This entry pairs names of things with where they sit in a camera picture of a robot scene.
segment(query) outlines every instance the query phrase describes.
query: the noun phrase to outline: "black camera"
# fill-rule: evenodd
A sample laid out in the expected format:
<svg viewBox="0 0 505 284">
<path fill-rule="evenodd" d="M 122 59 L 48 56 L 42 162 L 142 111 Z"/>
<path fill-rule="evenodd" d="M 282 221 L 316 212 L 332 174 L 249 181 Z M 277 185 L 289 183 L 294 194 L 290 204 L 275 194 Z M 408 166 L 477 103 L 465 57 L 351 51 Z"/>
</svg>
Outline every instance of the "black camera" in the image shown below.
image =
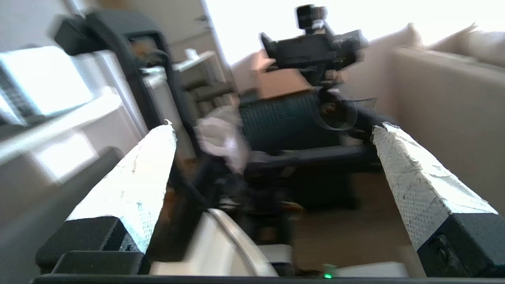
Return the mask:
<svg viewBox="0 0 505 284">
<path fill-rule="evenodd" d="M 273 67 L 306 69 L 302 75 L 311 85 L 318 85 L 327 70 L 339 71 L 360 59 L 359 50 L 366 41 L 361 30 L 335 35 L 326 24 L 326 8 L 305 5 L 296 8 L 298 28 L 305 31 L 299 37 L 271 40 L 261 33 L 261 41 Z"/>
</svg>

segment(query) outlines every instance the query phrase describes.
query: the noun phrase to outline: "sofa cushion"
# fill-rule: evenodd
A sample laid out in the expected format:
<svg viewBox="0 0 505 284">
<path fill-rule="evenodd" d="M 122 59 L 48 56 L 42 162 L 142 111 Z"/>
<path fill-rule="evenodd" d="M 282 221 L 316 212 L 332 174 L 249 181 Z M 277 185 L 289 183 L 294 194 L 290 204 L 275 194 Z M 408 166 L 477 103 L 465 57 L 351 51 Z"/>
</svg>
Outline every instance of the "sofa cushion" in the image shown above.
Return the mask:
<svg viewBox="0 0 505 284">
<path fill-rule="evenodd" d="M 409 23 L 412 35 L 410 47 L 421 50 L 434 50 L 446 53 L 468 55 L 461 46 L 466 45 L 466 35 L 475 28 L 471 22 L 461 22 L 444 26 L 442 23 Z"/>
<path fill-rule="evenodd" d="M 505 67 L 505 29 L 474 28 L 468 34 L 468 54 L 480 62 Z"/>
</svg>

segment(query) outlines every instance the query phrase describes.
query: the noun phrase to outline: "white cloth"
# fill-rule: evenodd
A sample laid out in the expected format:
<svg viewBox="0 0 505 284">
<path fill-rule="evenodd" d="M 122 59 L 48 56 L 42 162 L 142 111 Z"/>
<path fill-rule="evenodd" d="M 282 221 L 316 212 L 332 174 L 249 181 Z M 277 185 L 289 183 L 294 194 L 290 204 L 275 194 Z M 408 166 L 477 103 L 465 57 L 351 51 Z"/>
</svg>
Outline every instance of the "white cloth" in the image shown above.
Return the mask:
<svg viewBox="0 0 505 284">
<path fill-rule="evenodd" d="M 227 166 L 242 174 L 249 157 L 249 145 L 240 131 L 242 120 L 236 107 L 219 107 L 198 119 L 196 136 L 206 153 L 223 157 Z"/>
</svg>

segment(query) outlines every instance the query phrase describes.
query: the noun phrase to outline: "white foam padding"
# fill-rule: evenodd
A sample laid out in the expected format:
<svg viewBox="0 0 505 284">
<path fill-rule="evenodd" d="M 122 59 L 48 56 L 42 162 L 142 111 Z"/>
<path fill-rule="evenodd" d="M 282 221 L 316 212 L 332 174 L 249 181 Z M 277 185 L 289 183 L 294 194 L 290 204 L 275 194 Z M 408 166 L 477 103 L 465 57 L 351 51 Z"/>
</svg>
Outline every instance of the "white foam padding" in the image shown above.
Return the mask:
<svg viewBox="0 0 505 284">
<path fill-rule="evenodd" d="M 146 252 L 175 155 L 172 125 L 151 130 L 79 203 L 67 220 L 118 217 Z"/>
<path fill-rule="evenodd" d="M 375 126 L 372 141 L 416 250 L 452 213 L 498 214 L 399 127 Z"/>
</svg>

